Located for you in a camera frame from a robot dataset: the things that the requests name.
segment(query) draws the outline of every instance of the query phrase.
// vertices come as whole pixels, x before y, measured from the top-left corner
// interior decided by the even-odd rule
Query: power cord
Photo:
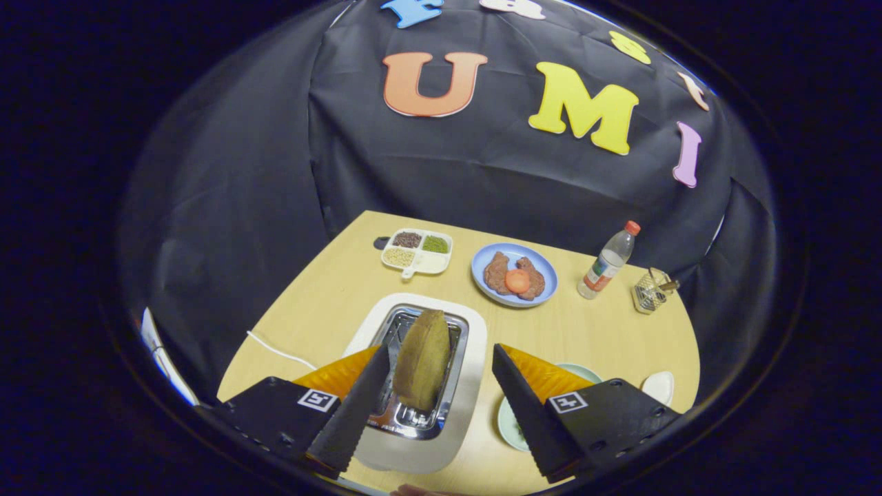
[[[264,348],[269,349],[271,352],[275,353],[276,355],[279,355],[279,356],[285,357],[285,358],[287,358],[287,359],[289,359],[289,360],[294,360],[295,362],[300,362],[301,364],[304,364],[304,365],[308,366],[308,367],[309,367],[310,369],[312,369],[312,370],[317,370],[317,367],[316,367],[315,365],[313,365],[313,364],[307,362],[306,360],[304,360],[304,359],[302,359],[302,358],[298,358],[298,357],[291,356],[291,355],[289,355],[288,353],[282,353],[281,351],[278,351],[276,348],[273,348],[272,346],[266,344],[266,343],[264,342],[264,340],[258,338],[257,335],[254,334],[254,333],[252,333],[251,331],[247,331],[247,333],[248,333],[249,336],[253,337],[257,342],[259,342],[260,344],[264,345]]]

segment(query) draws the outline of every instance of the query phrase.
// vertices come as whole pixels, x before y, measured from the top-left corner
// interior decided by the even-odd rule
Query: orange soft gripper pad
[[[520,375],[524,376],[530,389],[533,389],[542,404],[545,404],[545,400],[551,396],[578,391],[594,385],[590,380],[582,379],[578,375],[539,357],[534,357],[502,343],[500,345],[518,367]]]
[[[310,387],[337,395],[343,401],[346,395],[349,394],[349,390],[352,389],[355,381],[362,375],[364,367],[367,366],[379,348],[379,346],[372,346],[363,349],[358,353],[353,353],[348,357],[343,357],[336,362],[310,372],[293,382],[303,387]]]

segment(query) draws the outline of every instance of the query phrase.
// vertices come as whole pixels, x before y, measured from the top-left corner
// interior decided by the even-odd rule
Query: letter u
[[[423,52],[406,52],[383,59],[389,67],[383,98],[390,109],[405,116],[443,117],[463,110],[475,94],[478,66],[487,57],[467,52],[452,52],[445,60],[453,64],[450,89],[444,96],[428,98],[419,92],[422,66],[432,59]]]

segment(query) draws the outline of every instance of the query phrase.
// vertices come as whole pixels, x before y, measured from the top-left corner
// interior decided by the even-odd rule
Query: bottle cap
[[[624,230],[630,232],[630,233],[631,233],[631,236],[637,236],[637,233],[640,232],[640,226],[639,226],[639,224],[637,224],[637,223],[634,222],[634,221],[628,221],[628,222],[624,225]]]

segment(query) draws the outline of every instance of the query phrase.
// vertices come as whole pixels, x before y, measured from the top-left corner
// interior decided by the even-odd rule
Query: steak
[[[484,282],[500,295],[511,295],[512,292],[505,287],[506,272],[508,272],[508,257],[502,252],[496,252],[493,255],[493,260],[484,268]]]
[[[539,274],[536,267],[533,267],[533,262],[527,257],[520,258],[515,265],[517,265],[519,269],[526,271],[527,275],[530,276],[530,289],[526,292],[519,293],[518,298],[532,301],[533,298],[538,297],[545,290],[545,277],[542,276],[542,274]]]

